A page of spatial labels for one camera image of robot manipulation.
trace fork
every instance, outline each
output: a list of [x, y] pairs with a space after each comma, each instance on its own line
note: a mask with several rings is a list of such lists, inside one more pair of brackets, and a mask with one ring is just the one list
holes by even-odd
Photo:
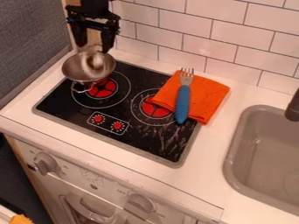
[[180, 73], [181, 87], [178, 90], [175, 117], [179, 124], [183, 124], [189, 115], [190, 107], [190, 84], [194, 78], [193, 68], [182, 68]]

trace white subway tile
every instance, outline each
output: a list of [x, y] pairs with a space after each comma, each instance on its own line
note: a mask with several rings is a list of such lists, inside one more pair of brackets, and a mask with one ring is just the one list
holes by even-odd
[[299, 34], [299, 11], [284, 10], [258, 4], [249, 4], [246, 25], [269, 30]]
[[207, 57], [233, 61], [237, 46], [206, 38], [184, 35], [184, 50]]
[[271, 46], [271, 52], [299, 58], [299, 37], [277, 32]]
[[160, 11], [160, 27], [176, 32], [189, 33], [208, 38], [212, 20], [203, 17], [194, 17], [168, 10]]
[[136, 0], [137, 4], [146, 4], [149, 6], [166, 9], [170, 11], [184, 12], [185, 0]]
[[256, 3], [256, 4], [267, 4], [282, 7], [284, 0], [244, 0], [249, 3]]
[[114, 2], [114, 12], [123, 19], [147, 25], [158, 24], [158, 9], [121, 1]]
[[299, 80], [276, 73], [263, 72], [259, 87], [293, 95], [299, 87]]
[[212, 39], [262, 50], [268, 50], [273, 34], [273, 31], [220, 21], [214, 21], [212, 27]]
[[293, 75], [299, 59], [271, 52], [239, 47], [236, 63], [274, 73]]
[[139, 54], [144, 57], [157, 60], [157, 45], [118, 36], [116, 40], [116, 47], [118, 50], [127, 53]]
[[205, 57], [162, 46], [159, 47], [159, 60], [178, 67], [193, 67], [199, 72], [204, 72], [205, 69]]
[[183, 34], [143, 24], [137, 25], [137, 38], [160, 46], [181, 49]]
[[287, 0], [286, 4], [284, 5], [284, 8], [299, 11], [299, 1], [298, 0]]
[[261, 70], [217, 59], [208, 59], [205, 72], [251, 85], [256, 85], [261, 75]]
[[247, 3], [231, 0], [188, 0], [187, 13], [229, 22], [243, 22]]
[[129, 37], [129, 38], [135, 38], [136, 37], [136, 28], [135, 28], [135, 23], [129, 22], [126, 20], [121, 20], [120, 21], [120, 27], [121, 27], [121, 35], [124, 37]]

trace toy stove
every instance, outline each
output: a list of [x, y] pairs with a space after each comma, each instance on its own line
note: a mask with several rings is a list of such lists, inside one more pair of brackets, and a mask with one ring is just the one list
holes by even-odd
[[178, 125], [171, 111], [152, 102], [169, 78], [117, 62], [115, 71], [86, 93], [73, 91], [72, 81], [63, 80], [34, 112], [165, 165], [179, 166], [199, 125], [192, 119]]

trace sink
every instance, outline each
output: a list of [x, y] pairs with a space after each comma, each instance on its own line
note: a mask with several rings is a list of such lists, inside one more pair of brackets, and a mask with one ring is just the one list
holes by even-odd
[[223, 172], [237, 192], [299, 216], [299, 122], [278, 108], [245, 109]]

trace orange towel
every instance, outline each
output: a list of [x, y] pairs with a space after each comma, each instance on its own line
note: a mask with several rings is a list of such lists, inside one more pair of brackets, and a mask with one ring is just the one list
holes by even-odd
[[[175, 111], [177, 93], [181, 87], [180, 71], [177, 71], [153, 98], [153, 102], [171, 111]], [[208, 124], [216, 109], [230, 88], [201, 76], [194, 76], [191, 88], [189, 117], [200, 123]]]

